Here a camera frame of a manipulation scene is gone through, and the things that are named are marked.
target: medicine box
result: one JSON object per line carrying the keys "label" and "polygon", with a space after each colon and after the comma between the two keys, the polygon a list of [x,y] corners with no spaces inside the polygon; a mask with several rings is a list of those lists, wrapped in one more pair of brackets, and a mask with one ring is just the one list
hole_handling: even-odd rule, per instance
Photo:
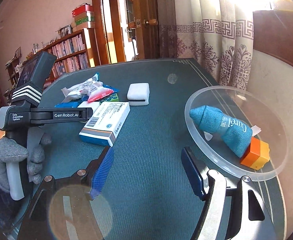
{"label": "medicine box", "polygon": [[79,133],[81,140],[112,147],[129,112],[128,102],[103,102]]}

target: table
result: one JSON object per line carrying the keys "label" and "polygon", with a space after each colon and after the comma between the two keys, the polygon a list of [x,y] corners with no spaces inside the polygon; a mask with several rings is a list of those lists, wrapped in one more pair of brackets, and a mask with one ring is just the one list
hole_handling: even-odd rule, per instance
{"label": "table", "polygon": [[[120,89],[127,101],[131,83],[150,85],[150,104],[132,106],[114,144],[115,161],[102,194],[92,208],[106,240],[190,239],[204,202],[193,194],[184,172],[181,149],[190,146],[210,169],[214,165],[192,140],[184,120],[184,107],[197,90],[218,85],[193,59],[159,59],[105,65],[67,73],[47,88],[39,107],[53,107],[64,99],[61,89],[100,73],[105,84]],[[103,147],[80,140],[83,123],[44,126],[53,136],[46,150],[43,176],[68,177],[85,168]],[[286,218],[277,177],[256,182],[274,223],[278,239],[285,237]],[[226,198],[218,239],[224,239],[230,197]]]}

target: transparent bowl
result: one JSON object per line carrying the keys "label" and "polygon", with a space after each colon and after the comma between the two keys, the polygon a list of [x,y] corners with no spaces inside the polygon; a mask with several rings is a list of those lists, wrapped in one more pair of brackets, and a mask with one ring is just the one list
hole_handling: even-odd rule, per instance
{"label": "transparent bowl", "polygon": [[[270,161],[258,171],[240,164],[240,159],[224,143],[218,134],[207,141],[190,117],[190,109],[208,105],[219,108],[225,114],[240,119],[250,127],[257,125],[261,132],[256,136],[269,144]],[[274,178],[284,168],[288,158],[288,139],[284,124],[278,115],[253,94],[233,87],[213,86],[195,92],[185,105],[185,122],[200,150],[217,166],[240,178],[249,176],[253,181]]]}

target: window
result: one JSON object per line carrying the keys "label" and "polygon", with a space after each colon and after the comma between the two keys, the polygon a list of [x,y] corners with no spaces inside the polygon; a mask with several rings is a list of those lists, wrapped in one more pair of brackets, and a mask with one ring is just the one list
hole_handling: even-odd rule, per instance
{"label": "window", "polygon": [[[125,8],[127,11],[127,21],[128,23],[134,22],[134,16],[133,16],[133,0],[125,0]],[[128,38],[129,41],[132,41],[132,39],[135,38],[135,29],[128,29]]]}

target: gray glove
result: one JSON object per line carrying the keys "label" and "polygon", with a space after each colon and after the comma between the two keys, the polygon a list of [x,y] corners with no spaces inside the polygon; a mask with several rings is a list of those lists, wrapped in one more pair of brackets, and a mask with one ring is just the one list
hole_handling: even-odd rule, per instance
{"label": "gray glove", "polygon": [[5,163],[21,162],[24,159],[28,159],[29,180],[39,184],[42,180],[39,172],[42,170],[42,162],[45,159],[43,146],[50,144],[51,141],[51,136],[45,133],[40,144],[29,153],[25,147],[14,140],[2,137],[0,139],[0,189],[7,193],[10,192]]}

